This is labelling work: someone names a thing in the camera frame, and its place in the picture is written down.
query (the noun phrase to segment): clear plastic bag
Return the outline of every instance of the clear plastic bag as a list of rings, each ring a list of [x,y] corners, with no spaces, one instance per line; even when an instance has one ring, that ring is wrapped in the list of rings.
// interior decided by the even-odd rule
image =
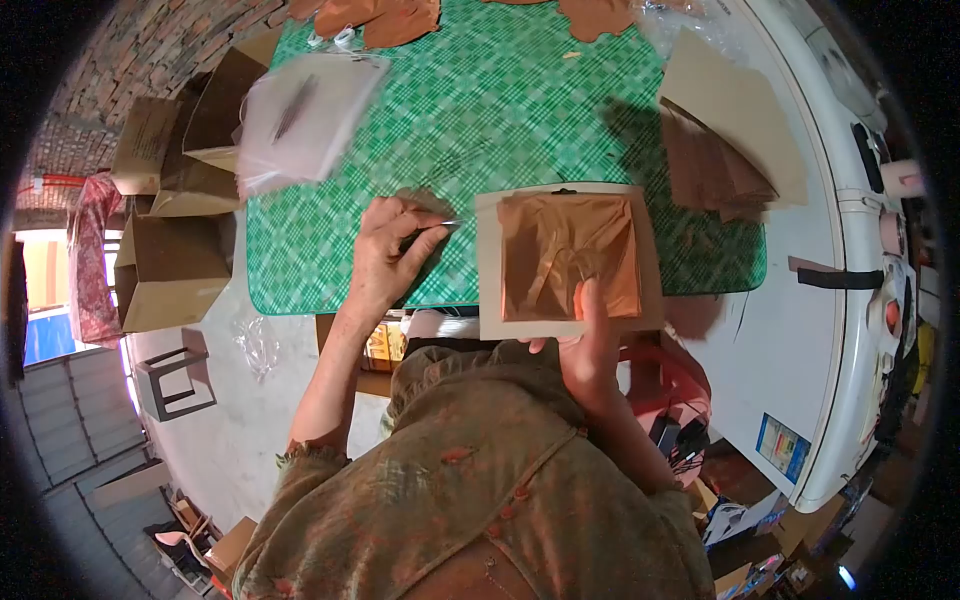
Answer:
[[[744,64],[746,55],[728,15],[714,0],[637,0],[636,26],[664,60],[670,58],[680,29],[686,27],[720,54]]]
[[[280,356],[280,341],[274,327],[252,306],[241,307],[231,324],[233,341],[247,357],[257,383],[263,383],[267,373],[276,366]]]
[[[247,94],[237,184],[249,197],[325,180],[348,147],[387,59],[309,53],[256,81]]]

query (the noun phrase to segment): chest freezer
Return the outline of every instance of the chest freezer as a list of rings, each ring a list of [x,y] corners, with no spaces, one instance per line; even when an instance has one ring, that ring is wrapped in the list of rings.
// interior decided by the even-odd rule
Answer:
[[[827,31],[803,0],[705,1],[721,5],[746,66],[770,80],[803,155],[808,203],[771,211],[766,279],[721,297],[703,339],[684,343],[712,387],[711,427],[810,513],[874,450],[892,356],[876,321],[868,326],[874,290],[803,285],[789,265],[799,258],[841,271],[891,268],[880,213],[902,214],[902,206],[874,191],[861,155],[864,145],[869,159],[882,152],[886,120],[852,73],[838,74],[845,60],[831,38],[811,35]]]

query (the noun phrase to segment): woman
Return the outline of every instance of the woman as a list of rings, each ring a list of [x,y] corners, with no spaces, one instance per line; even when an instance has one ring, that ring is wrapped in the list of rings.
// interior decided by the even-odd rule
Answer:
[[[713,597],[689,503],[617,389],[595,279],[578,289],[580,338],[410,354],[393,433],[348,461],[357,358],[446,236],[442,220],[398,198],[364,212],[347,299],[234,597]]]

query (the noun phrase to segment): brick wall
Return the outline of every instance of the brick wall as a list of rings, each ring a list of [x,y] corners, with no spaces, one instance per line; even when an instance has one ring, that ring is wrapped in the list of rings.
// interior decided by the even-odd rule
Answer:
[[[230,44],[282,23],[285,5],[120,0],[60,82],[20,188],[32,185],[34,172],[87,176],[109,168],[134,97],[175,96],[195,73],[215,67]],[[20,194],[15,226],[48,227],[79,192],[47,187],[41,194]]]

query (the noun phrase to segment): tile floor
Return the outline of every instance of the tile floor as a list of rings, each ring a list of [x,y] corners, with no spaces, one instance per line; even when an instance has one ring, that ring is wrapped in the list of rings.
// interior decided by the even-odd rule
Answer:
[[[275,454],[282,452],[294,410],[317,363],[312,316],[269,317],[279,344],[276,366],[258,382],[244,350],[233,341],[234,322],[256,315],[247,291],[245,214],[236,213],[233,279],[207,312],[198,329],[210,357],[206,360],[217,404],[163,423],[144,416],[157,453],[168,463],[174,485],[214,523],[227,531],[243,516],[259,520],[276,483]],[[132,361],[183,346],[179,327],[131,336]],[[184,371],[162,380],[164,394],[190,388]],[[209,401],[205,384],[170,408]],[[379,422],[387,398],[357,395],[348,456],[356,458],[379,441]]]

